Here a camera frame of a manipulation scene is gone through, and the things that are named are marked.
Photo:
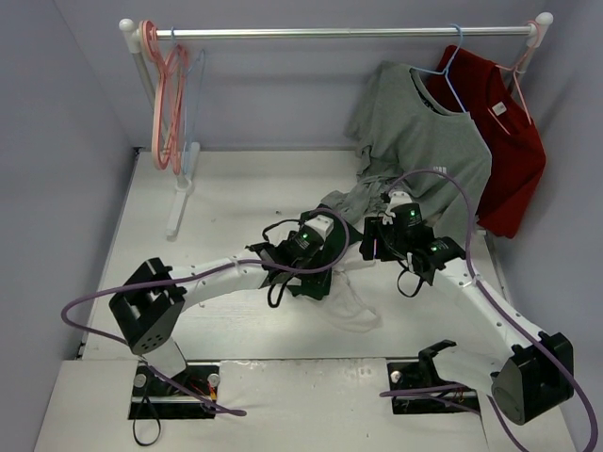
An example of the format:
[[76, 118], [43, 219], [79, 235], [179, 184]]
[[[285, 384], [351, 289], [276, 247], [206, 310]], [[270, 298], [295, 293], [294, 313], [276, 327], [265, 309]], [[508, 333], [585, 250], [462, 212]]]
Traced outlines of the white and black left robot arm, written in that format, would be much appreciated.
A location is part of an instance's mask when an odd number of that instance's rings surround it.
[[175, 282], [178, 277], [173, 267], [159, 258], [150, 259], [126, 283], [169, 283], [118, 293], [111, 298], [109, 309], [131, 352], [156, 370], [155, 385], [167, 395], [180, 394], [188, 383], [186, 360], [172, 338], [180, 314], [203, 301], [234, 292], [289, 283], [296, 277], [294, 273], [268, 264], [317, 268], [327, 236], [303, 226], [277, 246], [267, 242], [249, 246], [239, 256], [202, 265], [199, 273], [190, 267], [192, 280], [185, 283]]

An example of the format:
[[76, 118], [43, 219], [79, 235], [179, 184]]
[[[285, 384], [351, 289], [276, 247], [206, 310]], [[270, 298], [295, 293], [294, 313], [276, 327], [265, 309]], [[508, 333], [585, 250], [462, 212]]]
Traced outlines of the white and green t-shirt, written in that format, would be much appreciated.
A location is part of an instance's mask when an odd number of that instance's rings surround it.
[[[304, 296], [294, 298], [309, 302], [317, 316], [339, 330], [366, 333], [379, 328], [382, 325], [381, 313], [361, 298], [350, 280], [352, 273], [373, 266], [360, 257], [359, 246], [362, 234], [324, 204], [319, 205], [314, 211], [302, 213], [296, 222], [303, 227], [304, 219], [319, 214], [334, 220], [334, 230], [310, 261], [309, 266], [311, 268], [324, 266], [326, 270], [330, 269], [333, 272], [330, 294], [324, 299], [310, 299]], [[287, 290], [287, 284], [292, 279], [281, 285], [276, 298], [268, 295], [269, 307], [278, 307], [284, 295], [293, 297]]]

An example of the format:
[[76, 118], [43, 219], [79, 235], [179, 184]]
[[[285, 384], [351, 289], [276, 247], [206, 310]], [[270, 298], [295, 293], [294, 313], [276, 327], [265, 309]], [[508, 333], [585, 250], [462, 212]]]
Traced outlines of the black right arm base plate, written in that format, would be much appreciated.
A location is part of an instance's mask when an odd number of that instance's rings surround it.
[[477, 393], [458, 383], [429, 380], [421, 373], [417, 360], [386, 362], [389, 391], [394, 415], [473, 413], [480, 415]]

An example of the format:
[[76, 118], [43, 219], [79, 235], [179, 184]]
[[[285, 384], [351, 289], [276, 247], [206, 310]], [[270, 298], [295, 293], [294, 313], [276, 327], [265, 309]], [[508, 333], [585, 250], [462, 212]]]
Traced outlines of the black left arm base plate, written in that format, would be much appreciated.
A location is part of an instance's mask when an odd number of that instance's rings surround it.
[[[217, 363], [190, 363], [187, 371], [173, 378], [192, 393], [213, 401], [218, 397], [220, 366]], [[214, 419], [213, 409], [204, 409], [195, 398], [158, 378], [146, 365], [137, 367], [129, 420]]]

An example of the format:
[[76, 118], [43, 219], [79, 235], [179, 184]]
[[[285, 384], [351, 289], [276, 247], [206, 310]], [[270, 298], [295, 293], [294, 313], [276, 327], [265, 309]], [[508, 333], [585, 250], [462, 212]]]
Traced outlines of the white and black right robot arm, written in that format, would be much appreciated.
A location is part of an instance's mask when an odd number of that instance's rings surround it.
[[573, 397], [570, 341], [531, 323], [471, 273], [464, 249], [449, 237], [435, 236], [416, 203], [397, 202], [389, 213], [365, 218], [360, 253], [366, 261], [399, 263], [453, 301], [491, 344], [486, 355], [452, 339], [424, 348], [416, 366], [423, 385], [456, 383], [482, 392], [519, 426]]

